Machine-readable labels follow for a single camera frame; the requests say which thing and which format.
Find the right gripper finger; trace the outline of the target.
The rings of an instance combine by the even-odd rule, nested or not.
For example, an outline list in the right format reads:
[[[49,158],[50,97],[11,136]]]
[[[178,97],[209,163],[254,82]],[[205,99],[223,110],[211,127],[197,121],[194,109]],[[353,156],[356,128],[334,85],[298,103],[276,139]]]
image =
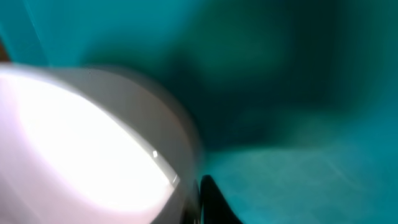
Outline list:
[[[204,175],[200,183],[200,205],[203,224],[243,224],[224,198],[210,175]]]

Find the grey bowl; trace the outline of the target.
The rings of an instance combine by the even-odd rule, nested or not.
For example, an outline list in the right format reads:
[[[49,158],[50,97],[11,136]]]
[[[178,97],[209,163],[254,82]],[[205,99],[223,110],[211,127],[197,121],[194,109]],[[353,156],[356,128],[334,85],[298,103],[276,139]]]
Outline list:
[[[143,75],[1,64],[2,223],[199,223],[198,152]]]

